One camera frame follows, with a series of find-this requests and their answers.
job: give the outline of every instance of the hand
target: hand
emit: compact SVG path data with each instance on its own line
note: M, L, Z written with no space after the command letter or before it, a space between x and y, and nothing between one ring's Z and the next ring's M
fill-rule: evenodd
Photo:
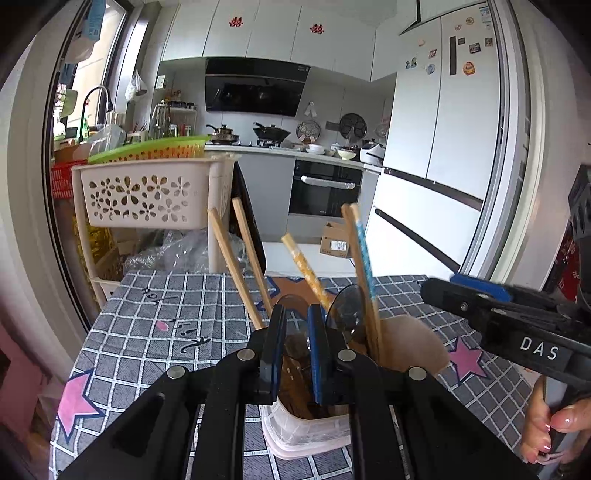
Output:
M525 426L521 436L521 454L529 463L536 463L539 452L551 449L550 428L557 432L580 432L573 446L565 452L561 463L569 463L580 454L591 437L591 398L579 400L554 415L544 402L545 377L540 376L531 393Z

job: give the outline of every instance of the wooden chopstick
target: wooden chopstick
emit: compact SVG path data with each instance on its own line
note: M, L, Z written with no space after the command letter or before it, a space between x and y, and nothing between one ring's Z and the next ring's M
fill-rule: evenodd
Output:
M263 324L261 317L258 314L255 303L252 301L251 294L248 291L246 283L244 282L244 277L238 270L238 262L236 261L236 258L234 258L234 253L232 252L232 247L230 246L230 240L228 240L228 234L225 231L225 228L223 227L222 220L220 218L219 213L217 212L217 208L210 208L207 211L207 215L209 216L209 219L212 221L213 233L216 236L224 260L228 265L228 270L230 271L232 280L236 284L236 288L238 289L240 298L242 299L242 302L246 307L248 316L251 318L252 324L255 326L256 330L264 328L265 325Z
M258 257L256 255L255 245L252 242L251 232L248 229L248 223L246 222L246 215L244 214L242 201L240 198L236 197L232 199L232 205L234 206L234 212L236 213L236 219L238 220L238 228L240 229L242 240L246 246L246 253L248 254L248 259L251 263L252 272L255 274L256 284L261 291L262 303L265 306L265 311L267 312L267 316L270 319L271 313L273 312L271 298L269 297L269 291L267 290L267 282L265 281L265 277L262 274L261 264L259 263Z

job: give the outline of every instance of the white refrigerator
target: white refrigerator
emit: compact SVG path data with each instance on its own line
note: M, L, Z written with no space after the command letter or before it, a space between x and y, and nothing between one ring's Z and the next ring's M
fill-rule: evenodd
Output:
M376 275L448 278L466 258L495 156L496 35L487 4L479 4L401 40L368 251Z

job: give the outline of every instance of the black range hood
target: black range hood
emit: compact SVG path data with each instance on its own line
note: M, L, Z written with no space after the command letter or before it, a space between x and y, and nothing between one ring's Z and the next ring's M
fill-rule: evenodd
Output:
M208 59L205 110L296 116L309 71L287 61Z

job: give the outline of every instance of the cardboard box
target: cardboard box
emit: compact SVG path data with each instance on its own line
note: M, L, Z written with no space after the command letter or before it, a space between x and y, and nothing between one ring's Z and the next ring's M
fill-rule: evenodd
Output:
M328 222L322 230L320 253L333 257L349 258L349 234L342 223Z

